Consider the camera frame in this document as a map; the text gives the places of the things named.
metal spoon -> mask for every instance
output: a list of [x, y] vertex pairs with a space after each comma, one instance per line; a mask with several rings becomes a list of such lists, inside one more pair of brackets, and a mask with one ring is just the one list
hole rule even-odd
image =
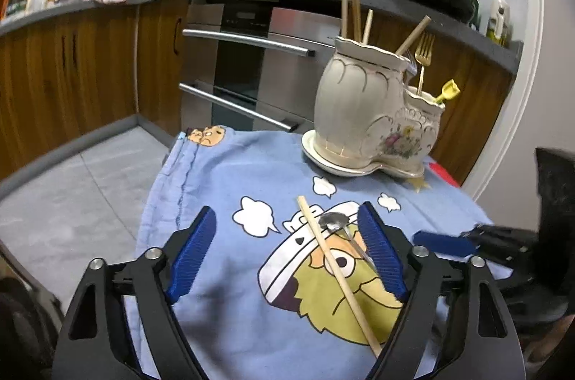
[[346, 234], [351, 246], [360, 254], [371, 269], [377, 274], [376, 266], [373, 264], [372, 258], [363, 250], [360, 245], [355, 241], [353, 235], [351, 234], [350, 219], [347, 215], [338, 212], [327, 212], [320, 216], [319, 225], [322, 230], [330, 230], [336, 232], [343, 230]]

yellow star print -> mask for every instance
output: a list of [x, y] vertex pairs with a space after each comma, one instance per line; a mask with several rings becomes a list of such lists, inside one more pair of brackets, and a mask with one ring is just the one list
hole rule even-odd
[[427, 182], [425, 182], [426, 181], [425, 174], [421, 177], [414, 177], [413, 179], [407, 179], [406, 181], [413, 186], [417, 194], [421, 189], [431, 189], [431, 186]]

chopstick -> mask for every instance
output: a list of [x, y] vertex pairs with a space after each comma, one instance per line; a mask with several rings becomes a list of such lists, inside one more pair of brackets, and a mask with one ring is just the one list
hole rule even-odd
[[354, 293], [351, 291], [349, 284], [347, 284], [346, 277], [343, 276], [339, 265], [335, 261], [333, 254], [331, 253], [330, 248], [328, 247], [326, 240], [321, 235], [321, 229], [317, 224], [315, 217], [312, 215], [308, 203], [303, 195], [300, 195], [297, 198], [297, 204], [300, 206], [301, 212], [304, 214], [305, 219], [308, 220], [308, 225], [312, 229], [313, 235], [317, 239], [317, 243], [320, 245], [321, 250], [323, 251], [324, 255], [326, 256], [327, 262], [330, 264], [330, 267], [333, 271], [333, 275], [337, 282], [341, 287], [341, 291], [343, 295], [346, 297], [347, 303], [350, 305], [350, 309], [353, 312], [355, 318], [358, 321], [359, 327], [361, 331], [365, 335], [367, 342], [369, 343], [370, 348], [373, 351], [373, 354], [377, 357], [381, 353], [381, 346], [377, 341], [375, 334], [373, 333], [372, 329], [367, 323], [367, 319], [365, 318], [365, 314], [361, 307], [359, 306], [357, 300], [355, 299]]
[[347, 38], [347, 0], [341, 0], [341, 37]]
[[367, 13], [367, 20], [365, 22], [365, 29], [363, 30], [363, 39], [361, 40], [362, 44], [367, 44], [369, 41], [369, 33], [372, 31], [372, 22], [373, 22], [373, 10], [370, 9]]
[[405, 51], [413, 44], [413, 42], [419, 38], [419, 35], [423, 33], [426, 29], [426, 26], [429, 25], [431, 19], [428, 15], [426, 15], [419, 25], [415, 27], [413, 32], [407, 37], [407, 39], [401, 44], [401, 46], [396, 51], [396, 56], [402, 56]]
[[351, 0], [351, 10], [354, 19], [354, 40], [361, 42], [361, 7], [359, 0]]

countertop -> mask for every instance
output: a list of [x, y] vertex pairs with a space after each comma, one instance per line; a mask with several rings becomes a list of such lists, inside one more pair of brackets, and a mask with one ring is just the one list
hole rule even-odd
[[[112, 6], [140, 5], [153, 1], [155, 0], [126, 0], [125, 4], [112, 4]], [[511, 72], [511, 74], [517, 73], [519, 67], [519, 56], [516, 53], [496, 45], [469, 26], [466, 26], [447, 15], [441, 14], [409, 0], [361, 0], [361, 3], [364, 8], [373, 9], [384, 14], [394, 15], [412, 23], [418, 23], [425, 15], [429, 15], [432, 19], [429, 27], [435, 33], [448, 36], [473, 48], [477, 53]], [[9, 23], [0, 25], [0, 36], [18, 28], [30, 25], [31, 23], [52, 18], [57, 15], [105, 6], [107, 5], [91, 1], [54, 6], [50, 9], [28, 14], [21, 18], [12, 20]]]

cartoon tablecloth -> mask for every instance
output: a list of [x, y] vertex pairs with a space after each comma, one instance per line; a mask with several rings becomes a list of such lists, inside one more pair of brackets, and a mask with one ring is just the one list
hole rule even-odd
[[[301, 137], [216, 126], [181, 134], [158, 175], [137, 239], [136, 255], [162, 247], [190, 225], [203, 205], [217, 232], [187, 296], [174, 312], [211, 380], [354, 380], [374, 363], [357, 322], [295, 201], [305, 195], [316, 217], [346, 214], [354, 239], [365, 200], [408, 238], [419, 230], [457, 235], [490, 222], [459, 188], [426, 167], [421, 180], [383, 173], [336, 177], [303, 155]], [[324, 230], [378, 340], [384, 343], [401, 304], [387, 293], [344, 235]], [[130, 329], [146, 373], [157, 372], [128, 303]], [[429, 345], [420, 373], [433, 365]]]

